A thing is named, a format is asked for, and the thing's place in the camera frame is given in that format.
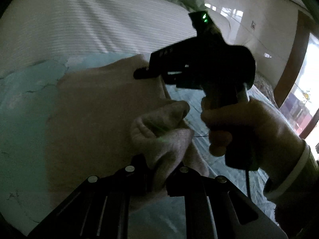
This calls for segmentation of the right hand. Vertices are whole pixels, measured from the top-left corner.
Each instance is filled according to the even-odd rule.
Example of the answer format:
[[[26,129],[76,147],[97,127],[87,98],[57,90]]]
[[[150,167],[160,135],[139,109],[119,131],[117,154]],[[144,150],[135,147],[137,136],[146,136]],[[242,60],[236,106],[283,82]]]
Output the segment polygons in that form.
[[[277,111],[254,98],[214,109],[204,97],[201,106],[213,156],[225,157],[231,168],[264,170],[269,190],[282,192],[290,185],[305,143]]]

